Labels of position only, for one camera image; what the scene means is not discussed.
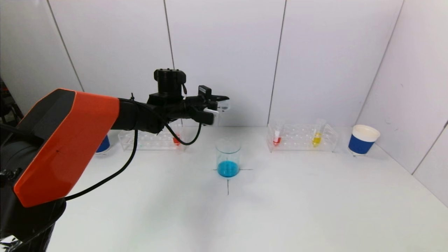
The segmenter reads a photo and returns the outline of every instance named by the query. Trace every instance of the white cup rim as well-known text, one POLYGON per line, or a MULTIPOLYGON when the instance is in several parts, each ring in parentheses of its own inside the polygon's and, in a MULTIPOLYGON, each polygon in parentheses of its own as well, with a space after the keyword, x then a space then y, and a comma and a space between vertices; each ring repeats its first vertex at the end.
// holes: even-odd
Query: white cup rim
POLYGON ((355 125, 353 127, 353 133, 357 133, 357 135, 363 135, 368 138, 376 138, 376 139, 381 135, 381 133, 377 129, 363 124, 355 125))

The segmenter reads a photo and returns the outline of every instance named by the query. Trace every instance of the paper cup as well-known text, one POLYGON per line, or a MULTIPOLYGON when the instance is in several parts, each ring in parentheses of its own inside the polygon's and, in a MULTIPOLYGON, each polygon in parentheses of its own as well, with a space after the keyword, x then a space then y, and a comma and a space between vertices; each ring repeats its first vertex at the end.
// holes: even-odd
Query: paper cup
POLYGON ((355 154, 366 154, 381 134, 378 130, 366 126, 355 125, 350 138, 349 149, 355 154))

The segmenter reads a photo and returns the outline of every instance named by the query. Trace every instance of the blue liquid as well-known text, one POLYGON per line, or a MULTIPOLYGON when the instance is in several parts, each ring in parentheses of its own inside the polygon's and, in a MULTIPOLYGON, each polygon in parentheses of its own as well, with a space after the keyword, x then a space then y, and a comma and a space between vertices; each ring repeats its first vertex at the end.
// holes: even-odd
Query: blue liquid
POLYGON ((219 175, 230 178, 238 174, 238 165, 235 162, 232 161, 222 161, 218 165, 218 173, 219 175))

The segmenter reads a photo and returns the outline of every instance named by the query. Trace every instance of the glass beaker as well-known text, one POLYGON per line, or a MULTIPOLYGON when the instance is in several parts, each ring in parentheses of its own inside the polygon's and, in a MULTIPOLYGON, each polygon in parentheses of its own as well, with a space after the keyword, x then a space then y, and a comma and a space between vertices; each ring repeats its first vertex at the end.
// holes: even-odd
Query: glass beaker
POLYGON ((237 138, 222 138, 216 142, 216 170, 218 174, 231 178, 240 170, 241 142, 237 138))

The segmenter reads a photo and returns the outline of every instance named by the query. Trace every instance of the test tube rack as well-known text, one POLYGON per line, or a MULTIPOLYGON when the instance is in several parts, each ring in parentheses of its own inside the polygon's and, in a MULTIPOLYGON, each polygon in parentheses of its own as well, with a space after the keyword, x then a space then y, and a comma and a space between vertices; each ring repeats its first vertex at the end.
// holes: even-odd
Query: test tube rack
POLYGON ((325 124, 322 132, 322 139, 317 147, 314 147, 312 140, 314 138, 315 124, 284 124, 280 133, 280 143, 274 144, 274 125, 268 124, 266 142, 271 152, 273 151, 324 151, 334 152, 338 133, 329 125, 325 124))
MULTIPOLYGON (((172 125, 172 129, 180 138, 183 135, 182 124, 172 125)), ((118 139, 120 140, 121 147, 124 151, 132 151, 134 147, 134 131, 133 130, 122 130, 118 134, 118 139)), ((184 151, 185 145, 177 143, 173 139, 171 132, 165 127, 158 134, 153 134, 149 132, 139 131, 137 140, 137 150, 144 151, 184 151)))

